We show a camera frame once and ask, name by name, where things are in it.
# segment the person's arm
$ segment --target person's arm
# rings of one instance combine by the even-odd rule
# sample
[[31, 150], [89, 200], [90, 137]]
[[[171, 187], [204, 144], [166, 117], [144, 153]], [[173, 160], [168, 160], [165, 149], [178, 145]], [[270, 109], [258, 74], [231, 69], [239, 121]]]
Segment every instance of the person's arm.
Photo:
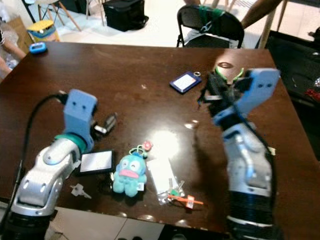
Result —
[[14, 54], [20, 60], [26, 56], [24, 51], [22, 51], [19, 47], [17, 47], [16, 45], [14, 45], [13, 43], [11, 43], [8, 40], [5, 40], [4, 44], [2, 46], [3, 46], [4, 50], [6, 50], [7, 52], [9, 52], [11, 54]]
[[185, 4], [200, 5], [200, 0], [184, 0]]
[[262, 19], [265, 15], [274, 10], [282, 0], [258, 0], [244, 16], [241, 24], [244, 29]]

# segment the white floor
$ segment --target white floor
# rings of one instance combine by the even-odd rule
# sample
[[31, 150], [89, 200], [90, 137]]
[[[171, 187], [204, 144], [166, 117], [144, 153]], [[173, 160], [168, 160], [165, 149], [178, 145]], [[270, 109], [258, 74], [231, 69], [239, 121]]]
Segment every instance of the white floor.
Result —
[[[241, 20], [255, 1], [237, 0], [231, 13]], [[223, 8], [224, 1], [221, 0], [220, 4], [218, 7]], [[107, 27], [105, 20], [105, 26], [102, 26], [99, 9], [95, 0], [92, 0], [90, 7], [96, 14], [89, 16], [88, 19], [84, 14], [71, 12], [82, 29], [81, 32], [66, 16], [62, 16], [66, 23], [65, 26], [58, 18], [55, 21], [55, 26], [62, 42], [175, 47], [178, 37], [177, 12], [183, 5], [183, 0], [147, 0], [145, 1], [145, 14], [150, 17], [147, 25], [140, 30], [121, 32]], [[277, 7], [272, 30], [277, 28], [281, 6], [282, 3]], [[37, 21], [39, 19], [38, 9], [36, 6], [31, 6], [30, 10]], [[244, 46], [246, 48], [255, 48], [265, 21], [266, 17], [245, 30]], [[308, 32], [314, 32], [319, 26], [319, 7], [288, 2], [280, 32], [312, 41], [313, 38], [308, 36]]]

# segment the orange tag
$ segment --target orange tag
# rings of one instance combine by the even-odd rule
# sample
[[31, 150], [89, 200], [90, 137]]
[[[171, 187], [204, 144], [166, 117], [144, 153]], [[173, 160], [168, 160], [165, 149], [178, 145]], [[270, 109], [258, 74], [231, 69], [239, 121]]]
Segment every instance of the orange tag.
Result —
[[186, 205], [185, 205], [185, 206], [186, 206], [188, 209], [193, 209], [193, 208], [194, 208], [194, 200], [195, 200], [195, 197], [188, 195], [187, 199], [188, 199], [188, 201], [186, 202]]

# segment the black chair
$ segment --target black chair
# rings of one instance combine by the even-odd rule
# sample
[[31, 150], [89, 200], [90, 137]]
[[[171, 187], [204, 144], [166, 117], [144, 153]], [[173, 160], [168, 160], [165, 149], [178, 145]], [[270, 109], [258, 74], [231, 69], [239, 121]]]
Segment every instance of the black chair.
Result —
[[[179, 36], [177, 47], [182, 43], [186, 48], [229, 48], [229, 41], [221, 38], [238, 41], [240, 48], [244, 40], [244, 29], [241, 22], [229, 12], [198, 5], [185, 5], [177, 13]], [[198, 36], [185, 44], [182, 26], [198, 30], [204, 35]]]

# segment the plush toy keychain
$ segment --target plush toy keychain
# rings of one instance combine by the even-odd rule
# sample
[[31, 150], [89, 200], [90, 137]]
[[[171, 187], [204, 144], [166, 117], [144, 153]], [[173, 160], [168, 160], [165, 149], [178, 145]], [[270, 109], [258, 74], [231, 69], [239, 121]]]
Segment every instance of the plush toy keychain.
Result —
[[124, 156], [115, 168], [113, 191], [134, 197], [140, 184], [146, 184], [146, 163], [148, 154], [142, 145], [132, 148], [129, 155]]

